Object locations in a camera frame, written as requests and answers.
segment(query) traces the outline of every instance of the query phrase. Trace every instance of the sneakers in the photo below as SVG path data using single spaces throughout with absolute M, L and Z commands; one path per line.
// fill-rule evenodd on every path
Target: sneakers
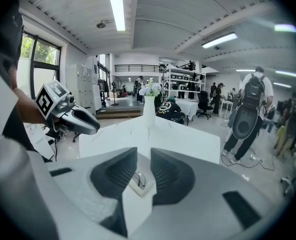
M 223 155 L 224 157 L 226 157 L 228 154 L 229 154 L 229 151 L 227 151 L 227 150 L 225 150 L 225 149 L 222 151 L 222 155 Z
M 236 160 L 236 158 L 232 158 L 232 159 L 230 159 L 230 163 L 232 163 L 232 164 L 239 164 L 240 163 L 240 160 Z

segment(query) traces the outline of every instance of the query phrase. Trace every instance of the white ceiling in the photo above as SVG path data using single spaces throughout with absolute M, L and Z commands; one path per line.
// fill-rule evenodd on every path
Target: white ceiling
M 293 23 L 274 0 L 124 0 L 126 31 L 117 32 L 109 0 L 26 0 L 66 29 L 89 54 L 141 51 L 199 60 L 219 72 L 262 66 L 276 82 L 296 86 L 296 33 L 274 32 Z M 96 24 L 108 21 L 98 29 Z M 202 44 L 235 32 L 219 50 Z

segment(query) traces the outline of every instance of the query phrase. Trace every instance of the white sleeve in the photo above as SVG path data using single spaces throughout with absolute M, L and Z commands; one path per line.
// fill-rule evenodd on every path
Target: white sleeve
M 264 83 L 264 95 L 267 97 L 273 96 L 273 89 L 270 80 L 266 77 L 266 81 Z
M 242 85 L 241 85 L 242 90 L 244 90 L 246 83 L 248 83 L 250 79 L 251 79 L 251 74 L 248 74 L 245 76 L 245 78 L 243 79 Z

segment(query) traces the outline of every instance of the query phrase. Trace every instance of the fluorescent ceiling light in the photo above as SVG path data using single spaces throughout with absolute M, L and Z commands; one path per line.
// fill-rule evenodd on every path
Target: fluorescent ceiling light
M 291 24 L 275 24 L 274 31 L 281 31 L 281 32 L 294 32 L 296 33 L 296 27 Z
M 237 72 L 255 72 L 254 69 L 236 69 Z
M 221 44 L 221 43 L 224 43 L 224 42 L 236 39 L 236 38 L 238 38 L 238 37 L 237 37 L 237 35 L 235 33 L 230 33 L 230 34 L 224 35 L 222 37 L 219 37 L 219 38 L 217 38 L 215 40 L 212 40 L 210 42 L 206 42 L 206 43 L 204 43 L 202 45 L 202 47 L 203 48 L 209 48 L 209 47 L 216 46 L 218 44 Z
M 287 85 L 287 84 L 283 84 L 283 83 L 274 82 L 273 84 L 276 85 L 276 86 L 291 88 L 291 85 Z
M 117 31 L 126 30 L 124 22 L 123 0 L 110 0 Z
M 287 72 L 287 71 L 278 71 L 278 70 L 276 70 L 276 73 L 281 74 L 281 75 L 290 76 L 290 77 L 292 76 L 292 77 L 296 78 L 296 73 L 291 73 L 291 72 Z

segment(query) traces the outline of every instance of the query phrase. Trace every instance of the white vase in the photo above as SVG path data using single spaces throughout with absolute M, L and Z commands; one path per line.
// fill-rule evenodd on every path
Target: white vase
M 144 96 L 143 122 L 147 128 L 151 128 L 155 123 L 154 98 L 155 96 Z

